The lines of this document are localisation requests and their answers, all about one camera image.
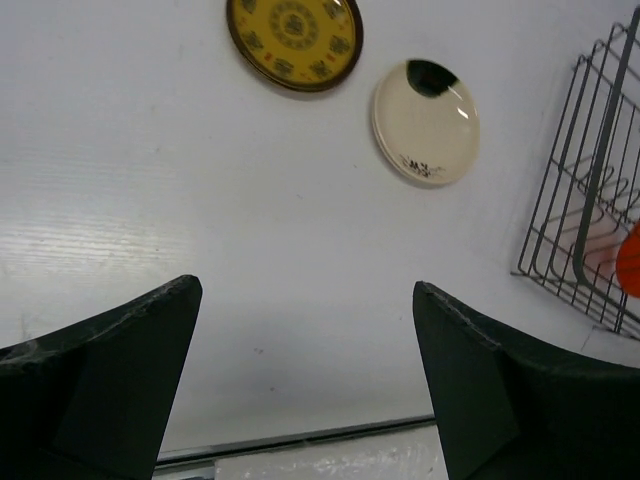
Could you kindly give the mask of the cream plate with black flowers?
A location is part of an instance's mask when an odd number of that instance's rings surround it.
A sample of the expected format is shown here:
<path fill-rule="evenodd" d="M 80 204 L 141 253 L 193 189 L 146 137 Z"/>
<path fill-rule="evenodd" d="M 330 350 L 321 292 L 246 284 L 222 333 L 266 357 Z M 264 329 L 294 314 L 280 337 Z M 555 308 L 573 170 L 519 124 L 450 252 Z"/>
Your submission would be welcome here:
<path fill-rule="evenodd" d="M 471 92 L 430 60 L 404 60 L 381 79 L 371 122 L 389 165 L 422 187 L 460 180 L 479 153 L 480 119 Z"/>

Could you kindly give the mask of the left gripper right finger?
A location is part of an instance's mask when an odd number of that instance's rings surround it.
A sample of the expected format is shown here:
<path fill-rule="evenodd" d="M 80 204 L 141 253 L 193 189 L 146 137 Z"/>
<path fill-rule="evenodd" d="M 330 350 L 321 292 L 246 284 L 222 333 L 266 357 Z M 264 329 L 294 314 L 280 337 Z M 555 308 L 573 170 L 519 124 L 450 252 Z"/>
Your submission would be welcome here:
<path fill-rule="evenodd" d="M 413 318 L 452 479 L 635 479 L 639 372 L 549 344 L 419 282 Z"/>

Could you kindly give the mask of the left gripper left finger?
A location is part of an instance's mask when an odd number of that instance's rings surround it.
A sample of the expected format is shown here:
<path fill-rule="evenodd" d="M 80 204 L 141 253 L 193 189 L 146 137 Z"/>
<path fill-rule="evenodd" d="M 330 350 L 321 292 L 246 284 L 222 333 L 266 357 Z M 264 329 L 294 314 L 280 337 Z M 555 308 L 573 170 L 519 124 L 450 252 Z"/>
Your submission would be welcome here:
<path fill-rule="evenodd" d="M 183 275 L 2 348 L 2 478 L 151 478 L 201 299 Z"/>

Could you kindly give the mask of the yellow patterned plate brown rim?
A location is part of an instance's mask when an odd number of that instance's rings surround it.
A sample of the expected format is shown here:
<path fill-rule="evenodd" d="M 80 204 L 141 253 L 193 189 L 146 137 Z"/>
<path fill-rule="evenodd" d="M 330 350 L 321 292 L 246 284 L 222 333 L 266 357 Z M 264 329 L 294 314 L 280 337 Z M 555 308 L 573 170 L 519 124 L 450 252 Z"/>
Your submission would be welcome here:
<path fill-rule="evenodd" d="M 363 21 L 352 0 L 236 0 L 226 3 L 225 13 L 244 60 L 291 91 L 340 85 L 362 52 Z"/>

